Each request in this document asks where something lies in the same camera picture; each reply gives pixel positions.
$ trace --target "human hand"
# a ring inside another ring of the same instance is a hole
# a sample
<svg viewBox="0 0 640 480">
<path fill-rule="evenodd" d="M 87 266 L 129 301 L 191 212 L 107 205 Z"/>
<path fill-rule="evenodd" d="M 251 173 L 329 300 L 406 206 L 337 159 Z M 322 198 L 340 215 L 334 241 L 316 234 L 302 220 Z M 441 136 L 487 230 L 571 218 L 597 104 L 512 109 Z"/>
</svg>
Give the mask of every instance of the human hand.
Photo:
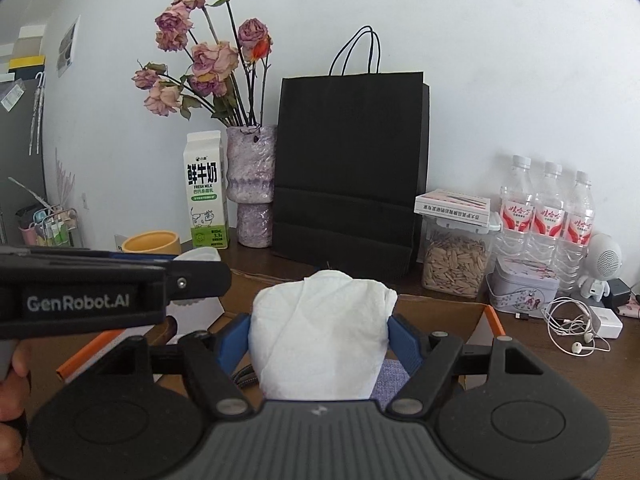
<svg viewBox="0 0 640 480">
<path fill-rule="evenodd" d="M 0 383 L 0 422 L 20 418 L 29 398 L 31 387 L 27 376 L 31 365 L 31 345 L 22 341 L 15 348 L 12 368 Z M 22 461 L 22 435 L 7 424 L 0 424 L 0 474 L 18 469 Z"/>
</svg>

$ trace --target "water bottle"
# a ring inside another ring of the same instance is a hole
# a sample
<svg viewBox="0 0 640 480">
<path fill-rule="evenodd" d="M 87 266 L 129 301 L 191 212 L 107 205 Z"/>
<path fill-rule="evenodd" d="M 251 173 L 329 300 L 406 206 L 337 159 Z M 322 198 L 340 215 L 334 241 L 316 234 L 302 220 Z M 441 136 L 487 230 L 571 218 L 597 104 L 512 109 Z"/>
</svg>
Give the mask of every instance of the water bottle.
<svg viewBox="0 0 640 480">
<path fill-rule="evenodd" d="M 529 176 L 531 159 L 513 156 L 507 183 L 500 189 L 502 231 L 494 241 L 494 255 L 524 257 L 525 240 L 533 216 L 533 186 Z"/>
<path fill-rule="evenodd" d="M 554 257 L 554 269 L 560 279 L 559 290 L 568 292 L 578 280 L 580 261 L 586 254 L 594 218 L 589 175 L 578 171 L 574 190 L 566 204 L 566 219 Z"/>
<path fill-rule="evenodd" d="M 545 176 L 534 199 L 531 231 L 527 239 L 526 257 L 550 266 L 554 250 L 562 234 L 564 200 L 558 185 L 562 166 L 553 162 L 545 164 Z"/>
</svg>

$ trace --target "black circular disc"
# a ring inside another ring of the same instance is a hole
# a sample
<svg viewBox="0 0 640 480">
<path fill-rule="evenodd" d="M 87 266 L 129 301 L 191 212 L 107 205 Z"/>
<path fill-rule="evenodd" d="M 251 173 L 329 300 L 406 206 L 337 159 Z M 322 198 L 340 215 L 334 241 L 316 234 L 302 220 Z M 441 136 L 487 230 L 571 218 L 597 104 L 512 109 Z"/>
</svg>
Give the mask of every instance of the black circular disc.
<svg viewBox="0 0 640 480">
<path fill-rule="evenodd" d="M 497 480 L 583 478 L 610 439 L 606 417 L 583 394 L 528 375 L 453 397 L 436 431 L 464 469 Z"/>
<path fill-rule="evenodd" d="M 38 464 L 61 480 L 146 480 L 182 462 L 203 431 L 187 398 L 130 377 L 73 384 L 46 404 L 30 427 Z"/>
</svg>

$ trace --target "yellow ceramic cup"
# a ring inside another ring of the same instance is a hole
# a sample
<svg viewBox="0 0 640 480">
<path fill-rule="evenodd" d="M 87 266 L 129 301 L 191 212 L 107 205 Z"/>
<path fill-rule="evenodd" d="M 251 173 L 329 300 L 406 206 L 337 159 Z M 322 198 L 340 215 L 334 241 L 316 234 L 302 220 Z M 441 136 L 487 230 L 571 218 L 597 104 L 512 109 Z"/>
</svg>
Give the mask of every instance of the yellow ceramic cup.
<svg viewBox="0 0 640 480">
<path fill-rule="evenodd" d="M 180 237 L 172 231 L 149 231 L 128 238 L 122 244 L 125 253 L 175 254 L 182 253 Z"/>
</svg>

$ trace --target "milk carton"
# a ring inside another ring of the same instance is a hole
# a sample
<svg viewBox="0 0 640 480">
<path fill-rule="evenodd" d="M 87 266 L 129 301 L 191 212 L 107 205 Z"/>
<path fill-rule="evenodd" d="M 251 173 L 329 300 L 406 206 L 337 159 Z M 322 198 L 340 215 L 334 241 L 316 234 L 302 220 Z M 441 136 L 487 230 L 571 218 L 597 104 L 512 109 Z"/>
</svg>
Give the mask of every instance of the milk carton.
<svg viewBox="0 0 640 480">
<path fill-rule="evenodd" d="M 228 246 L 225 163 L 220 131 L 187 135 L 184 177 L 194 247 Z"/>
</svg>

